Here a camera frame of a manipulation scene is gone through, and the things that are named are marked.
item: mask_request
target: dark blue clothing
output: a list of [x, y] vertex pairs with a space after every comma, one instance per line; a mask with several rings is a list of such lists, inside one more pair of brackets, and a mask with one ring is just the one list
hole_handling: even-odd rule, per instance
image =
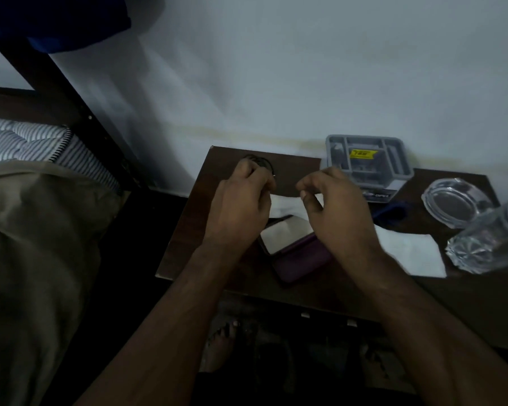
[[124, 0], [0, 0], [0, 38], [26, 37], [38, 51], [71, 51], [131, 26]]

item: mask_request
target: glass ashtray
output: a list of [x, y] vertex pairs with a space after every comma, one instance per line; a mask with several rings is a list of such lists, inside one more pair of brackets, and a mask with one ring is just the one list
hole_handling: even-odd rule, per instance
[[427, 211], [452, 229], [466, 228], [494, 206], [480, 189], [461, 178], [434, 181], [421, 196]]

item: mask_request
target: hand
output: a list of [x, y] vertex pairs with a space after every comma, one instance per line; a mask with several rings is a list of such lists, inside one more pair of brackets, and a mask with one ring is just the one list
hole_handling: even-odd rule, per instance
[[239, 257], [263, 231], [277, 185], [271, 172], [251, 160], [239, 161], [228, 180], [218, 185], [203, 242], [222, 246]]
[[[358, 186], [338, 168], [317, 171], [296, 188], [316, 236], [338, 259], [382, 251], [371, 212]], [[323, 194], [324, 206], [314, 193]]]

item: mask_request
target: table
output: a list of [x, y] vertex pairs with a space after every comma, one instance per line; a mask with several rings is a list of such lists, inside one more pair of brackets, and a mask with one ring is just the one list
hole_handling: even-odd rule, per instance
[[[175, 280], [181, 273], [191, 254], [202, 242], [211, 200], [218, 183], [230, 176], [237, 162], [246, 154], [263, 156], [273, 164], [277, 181], [275, 193], [287, 197], [298, 196], [295, 184], [305, 175], [318, 170], [320, 163], [318, 158], [211, 147], [156, 276]], [[444, 248], [447, 240], [458, 230], [452, 230], [431, 217], [420, 199], [432, 181], [443, 177], [460, 177], [485, 191], [497, 202], [488, 178], [485, 175], [428, 169], [415, 169], [414, 172], [413, 179], [394, 198], [409, 202], [412, 209], [404, 221], [391, 229], [431, 234], [440, 246], [448, 273], [445, 279], [414, 277], [414, 280], [489, 344], [508, 348], [508, 269], [484, 275], [473, 275], [456, 269], [444, 254]], [[371, 208], [380, 207], [379, 204], [370, 205]], [[293, 284], [285, 284], [278, 279], [257, 242], [244, 254], [226, 290], [378, 321], [370, 302], [336, 261]]]

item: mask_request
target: person's left hand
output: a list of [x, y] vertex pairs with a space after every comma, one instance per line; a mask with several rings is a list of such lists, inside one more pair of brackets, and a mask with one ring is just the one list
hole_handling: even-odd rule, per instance
[[243, 159], [228, 180], [218, 185], [211, 203], [204, 243], [241, 256], [263, 231], [277, 185], [271, 172]]

